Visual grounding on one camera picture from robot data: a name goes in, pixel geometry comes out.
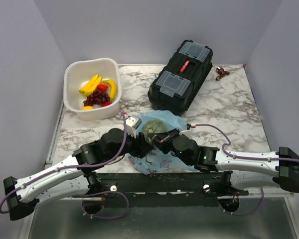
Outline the yellow fake banana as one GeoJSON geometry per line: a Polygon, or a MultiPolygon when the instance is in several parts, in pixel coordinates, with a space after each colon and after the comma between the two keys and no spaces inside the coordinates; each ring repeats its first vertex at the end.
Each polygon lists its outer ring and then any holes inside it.
{"type": "Polygon", "coordinates": [[[103,83],[107,84],[110,87],[109,97],[111,101],[114,100],[118,90],[116,82],[112,79],[108,79],[104,80],[103,83]]]}

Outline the red fake fruit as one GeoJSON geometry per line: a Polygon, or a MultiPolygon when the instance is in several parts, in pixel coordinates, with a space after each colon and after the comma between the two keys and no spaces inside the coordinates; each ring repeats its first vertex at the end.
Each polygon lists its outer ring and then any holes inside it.
{"type": "Polygon", "coordinates": [[[112,102],[106,102],[106,103],[102,104],[102,107],[106,107],[106,106],[109,106],[111,104],[112,104],[112,102]]]}
{"type": "Polygon", "coordinates": [[[109,87],[108,84],[102,83],[102,84],[99,84],[96,89],[101,92],[106,92],[108,87],[109,87]]]}

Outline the light blue plastic bag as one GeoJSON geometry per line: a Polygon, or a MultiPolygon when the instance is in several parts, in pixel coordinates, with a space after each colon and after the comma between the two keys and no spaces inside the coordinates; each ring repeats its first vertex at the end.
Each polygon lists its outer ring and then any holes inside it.
{"type": "Polygon", "coordinates": [[[173,144],[182,134],[191,138],[186,122],[170,111],[152,111],[137,115],[139,126],[136,133],[144,135],[145,146],[152,150],[144,157],[129,156],[134,169],[143,174],[160,172],[194,172],[193,166],[186,165],[180,153],[174,152],[173,144]]]}

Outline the dark red fake grapes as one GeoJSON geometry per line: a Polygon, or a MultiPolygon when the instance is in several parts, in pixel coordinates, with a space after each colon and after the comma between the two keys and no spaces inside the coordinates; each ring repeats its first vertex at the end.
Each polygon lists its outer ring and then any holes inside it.
{"type": "Polygon", "coordinates": [[[83,105],[93,106],[99,105],[102,106],[111,101],[111,98],[107,92],[103,92],[101,90],[95,90],[92,94],[90,94],[86,100],[83,101],[83,105]]]}

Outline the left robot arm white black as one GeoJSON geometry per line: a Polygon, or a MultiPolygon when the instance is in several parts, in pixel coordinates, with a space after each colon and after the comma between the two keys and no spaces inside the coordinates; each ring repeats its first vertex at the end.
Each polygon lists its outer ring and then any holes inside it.
{"type": "Polygon", "coordinates": [[[5,198],[11,221],[17,221],[34,212],[41,203],[39,195],[52,198],[51,189],[61,183],[80,176],[89,178],[92,171],[104,167],[123,154],[144,157],[153,146],[143,133],[137,136],[125,130],[113,128],[99,140],[85,144],[58,164],[24,178],[7,177],[3,181],[5,198]]]}

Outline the green fake avocado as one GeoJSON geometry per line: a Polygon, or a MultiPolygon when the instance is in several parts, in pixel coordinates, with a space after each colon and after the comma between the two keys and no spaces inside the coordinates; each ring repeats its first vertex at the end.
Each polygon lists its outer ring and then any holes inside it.
{"type": "Polygon", "coordinates": [[[151,119],[147,121],[142,127],[142,133],[144,134],[145,140],[150,144],[149,133],[164,133],[168,131],[168,127],[165,123],[159,119],[151,119]]]}

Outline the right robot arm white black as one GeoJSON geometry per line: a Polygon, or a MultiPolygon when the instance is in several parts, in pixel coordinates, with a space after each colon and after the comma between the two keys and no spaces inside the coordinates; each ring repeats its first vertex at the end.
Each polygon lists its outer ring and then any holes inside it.
{"type": "Polygon", "coordinates": [[[268,153],[232,152],[225,148],[199,146],[176,129],[150,132],[148,138],[150,144],[162,153],[172,152],[184,164],[201,172],[238,171],[238,175],[220,181],[219,189],[225,195],[262,186],[299,193],[299,156],[288,147],[268,153]]]}

